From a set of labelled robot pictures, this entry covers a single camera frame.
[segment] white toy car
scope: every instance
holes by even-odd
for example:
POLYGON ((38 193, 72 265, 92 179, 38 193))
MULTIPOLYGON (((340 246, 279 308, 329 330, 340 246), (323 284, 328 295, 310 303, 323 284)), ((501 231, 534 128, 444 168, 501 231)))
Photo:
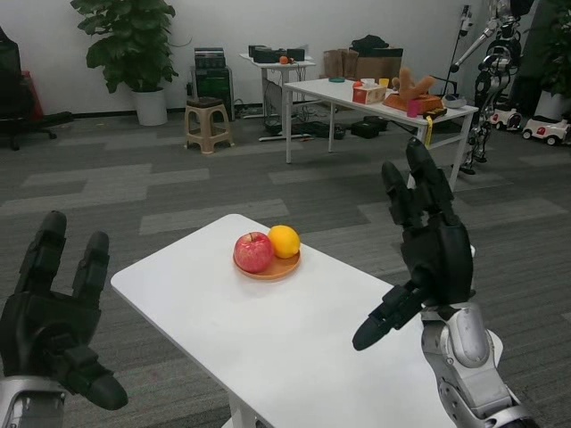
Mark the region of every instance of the white toy car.
POLYGON ((495 125, 496 129, 506 129, 508 131, 518 131, 521 126, 521 114, 516 109, 503 110, 496 108, 493 116, 490 117, 490 123, 495 125))
POLYGON ((530 139, 532 136, 545 140, 548 145, 555 145, 566 140, 571 130, 571 125, 567 120, 554 120, 543 116, 533 116, 527 121, 524 128, 524 138, 530 139))

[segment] white wall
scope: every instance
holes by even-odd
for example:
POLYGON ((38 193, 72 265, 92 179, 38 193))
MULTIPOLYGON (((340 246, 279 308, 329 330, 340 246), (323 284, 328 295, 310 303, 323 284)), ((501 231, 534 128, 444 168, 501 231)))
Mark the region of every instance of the white wall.
MULTIPOLYGON (((172 24, 174 67, 179 78, 167 85, 169 107, 186 98, 188 68, 195 46, 222 46, 234 71, 236 98, 261 102, 260 74, 237 55, 249 44, 294 47, 309 44, 322 71, 322 54, 348 47, 355 38, 379 35, 404 48, 403 64, 416 77, 445 77, 463 4, 477 14, 480 0, 170 0, 177 16, 172 24)), ((48 113, 133 110, 128 90, 109 95, 100 70, 86 66, 92 43, 77 29, 81 16, 69 0, 2 0, 0 26, 20 45, 22 65, 32 73, 48 113)))

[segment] green leaves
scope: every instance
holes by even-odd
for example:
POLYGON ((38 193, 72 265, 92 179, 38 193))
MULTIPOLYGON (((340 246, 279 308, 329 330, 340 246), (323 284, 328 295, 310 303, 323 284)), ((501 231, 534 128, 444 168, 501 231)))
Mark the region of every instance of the green leaves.
POLYGON ((542 85, 552 94, 571 98, 571 0, 549 1, 556 18, 546 31, 542 50, 542 85))
POLYGON ((164 0, 72 0, 85 19, 86 34, 106 35, 87 50, 87 66, 103 67, 112 94, 121 83, 134 91, 151 92, 162 80, 178 76, 168 45, 172 6, 164 0))

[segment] office chair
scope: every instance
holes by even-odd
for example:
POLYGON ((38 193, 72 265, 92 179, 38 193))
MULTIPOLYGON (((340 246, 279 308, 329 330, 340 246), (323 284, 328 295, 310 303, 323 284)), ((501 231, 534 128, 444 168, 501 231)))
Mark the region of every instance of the office chair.
POLYGON ((38 132, 55 139, 57 135, 45 127, 73 120, 67 111, 32 120, 34 103, 34 96, 21 74, 18 45, 0 27, 0 134, 9 136, 10 147, 14 151, 20 150, 16 141, 18 134, 38 132))

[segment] plastic stool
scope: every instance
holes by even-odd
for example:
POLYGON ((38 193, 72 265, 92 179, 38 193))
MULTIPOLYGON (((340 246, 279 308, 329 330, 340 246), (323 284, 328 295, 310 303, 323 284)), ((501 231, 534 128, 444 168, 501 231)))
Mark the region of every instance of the plastic stool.
POLYGON ((214 153, 214 145, 221 141, 229 141, 230 145, 234 145, 226 107, 218 98, 202 97, 197 100, 186 101, 185 131, 185 148, 188 148, 190 144, 198 144, 203 154, 214 153), (218 128, 214 125, 212 114, 215 112, 222 114, 224 128, 218 128), (191 129, 190 113, 195 113, 198 116, 200 127, 191 129))

